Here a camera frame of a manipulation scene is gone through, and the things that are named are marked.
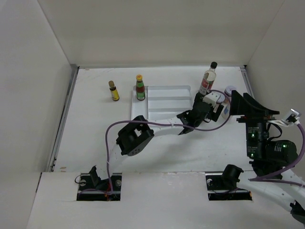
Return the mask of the chili jar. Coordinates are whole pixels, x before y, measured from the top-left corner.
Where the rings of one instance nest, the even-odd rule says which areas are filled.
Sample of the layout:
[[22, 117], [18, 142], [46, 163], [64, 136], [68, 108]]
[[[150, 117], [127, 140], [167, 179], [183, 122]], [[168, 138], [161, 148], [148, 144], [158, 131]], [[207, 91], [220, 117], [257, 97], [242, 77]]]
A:
[[236, 90], [236, 87], [234, 87], [234, 86], [232, 86], [232, 85], [229, 85], [229, 86], [227, 86], [227, 87], [225, 88], [224, 93], [225, 93], [227, 96], [231, 97], [231, 96], [232, 96], [232, 91], [235, 91], [235, 90]]

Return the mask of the white bead jar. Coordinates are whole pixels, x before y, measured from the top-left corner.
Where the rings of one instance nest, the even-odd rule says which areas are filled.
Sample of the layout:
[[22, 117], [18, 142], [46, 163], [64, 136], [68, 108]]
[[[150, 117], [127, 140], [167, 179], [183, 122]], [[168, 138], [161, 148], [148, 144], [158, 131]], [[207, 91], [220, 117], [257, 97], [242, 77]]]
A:
[[230, 101], [229, 100], [225, 100], [222, 105], [224, 106], [223, 107], [223, 110], [221, 112], [221, 116], [223, 119], [227, 119], [229, 116], [230, 116], [230, 108], [231, 108], [231, 105], [230, 105]]

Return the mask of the soy sauce bottle black cap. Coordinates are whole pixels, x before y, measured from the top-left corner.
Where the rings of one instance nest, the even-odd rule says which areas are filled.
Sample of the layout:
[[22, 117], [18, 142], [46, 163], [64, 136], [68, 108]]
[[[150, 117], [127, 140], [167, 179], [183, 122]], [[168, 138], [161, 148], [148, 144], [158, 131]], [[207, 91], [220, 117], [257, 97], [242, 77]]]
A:
[[199, 88], [199, 93], [202, 96], [207, 95], [208, 91], [212, 88], [212, 85], [216, 79], [215, 69], [217, 65], [217, 62], [212, 62], [209, 70], [207, 70], [203, 75], [203, 79]]

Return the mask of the chili sauce bottle yellow cap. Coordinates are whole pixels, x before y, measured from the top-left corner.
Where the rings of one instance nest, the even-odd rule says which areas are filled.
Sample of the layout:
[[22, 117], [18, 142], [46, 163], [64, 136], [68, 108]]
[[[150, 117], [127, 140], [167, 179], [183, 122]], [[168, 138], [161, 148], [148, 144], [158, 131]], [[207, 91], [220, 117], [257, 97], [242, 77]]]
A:
[[139, 101], [145, 99], [145, 86], [141, 74], [136, 75], [136, 97]]

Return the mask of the small oil bottle gold cap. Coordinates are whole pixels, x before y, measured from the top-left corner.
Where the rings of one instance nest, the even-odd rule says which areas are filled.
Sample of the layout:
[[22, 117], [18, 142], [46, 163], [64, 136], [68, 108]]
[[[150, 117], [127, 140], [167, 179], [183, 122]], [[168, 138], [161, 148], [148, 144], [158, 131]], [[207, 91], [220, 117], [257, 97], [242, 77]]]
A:
[[113, 81], [109, 81], [108, 84], [109, 84], [112, 100], [118, 101], [120, 99], [120, 96], [118, 94], [118, 91], [117, 91], [117, 88], [116, 88], [114, 82]]

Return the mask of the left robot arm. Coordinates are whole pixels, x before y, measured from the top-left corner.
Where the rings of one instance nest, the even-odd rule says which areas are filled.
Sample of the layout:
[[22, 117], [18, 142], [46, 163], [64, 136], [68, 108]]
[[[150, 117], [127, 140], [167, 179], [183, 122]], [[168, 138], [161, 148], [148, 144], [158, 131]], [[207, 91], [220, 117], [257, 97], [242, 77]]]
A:
[[[142, 115], [133, 120], [115, 122], [105, 132], [106, 145], [106, 168], [95, 165], [89, 171], [91, 185], [110, 195], [114, 192], [112, 174], [119, 167], [123, 160], [142, 152], [148, 143], [158, 136], [164, 135], [185, 135], [194, 130], [200, 131], [200, 124], [207, 121], [216, 122], [220, 116], [222, 106], [217, 110], [219, 94], [211, 90], [202, 100], [196, 99], [191, 110], [184, 111], [174, 118], [165, 120], [149, 121]], [[118, 132], [118, 137], [112, 148], [109, 147], [108, 133], [111, 127], [119, 124], [125, 126]]]

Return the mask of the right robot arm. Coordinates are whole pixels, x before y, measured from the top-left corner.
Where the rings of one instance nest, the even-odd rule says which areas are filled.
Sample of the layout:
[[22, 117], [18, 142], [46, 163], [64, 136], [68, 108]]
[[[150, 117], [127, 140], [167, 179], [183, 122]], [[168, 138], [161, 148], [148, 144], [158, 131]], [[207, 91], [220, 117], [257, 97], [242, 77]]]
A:
[[299, 119], [301, 113], [291, 109], [281, 120], [276, 120], [278, 111], [262, 106], [248, 93], [232, 91], [230, 115], [238, 116], [237, 122], [246, 127], [246, 154], [256, 177], [241, 182], [239, 176], [244, 171], [227, 165], [221, 176], [225, 188], [256, 189], [261, 195], [285, 208], [298, 222], [305, 222], [305, 183], [291, 169], [305, 155], [305, 147], [297, 152], [296, 145], [290, 140], [281, 140], [279, 136], [270, 137], [269, 129], [274, 125], [282, 127], [297, 126], [305, 134]]

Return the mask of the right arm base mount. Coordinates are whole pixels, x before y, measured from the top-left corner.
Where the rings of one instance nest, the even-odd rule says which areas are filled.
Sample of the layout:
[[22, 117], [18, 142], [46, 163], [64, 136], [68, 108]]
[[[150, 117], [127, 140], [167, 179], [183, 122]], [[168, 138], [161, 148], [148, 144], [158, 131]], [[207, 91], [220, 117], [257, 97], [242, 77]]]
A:
[[207, 195], [210, 201], [252, 201], [252, 194], [250, 191], [226, 184], [222, 179], [222, 172], [206, 173], [205, 180]]

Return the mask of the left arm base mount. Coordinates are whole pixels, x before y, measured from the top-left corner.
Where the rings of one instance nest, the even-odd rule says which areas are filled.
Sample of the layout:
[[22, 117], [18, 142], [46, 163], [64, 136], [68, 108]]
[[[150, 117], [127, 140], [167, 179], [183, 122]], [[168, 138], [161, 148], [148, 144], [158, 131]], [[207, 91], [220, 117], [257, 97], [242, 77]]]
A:
[[112, 188], [109, 179], [101, 179], [94, 166], [89, 173], [81, 173], [74, 179], [78, 185], [77, 201], [120, 201], [122, 188], [122, 175], [111, 176]]

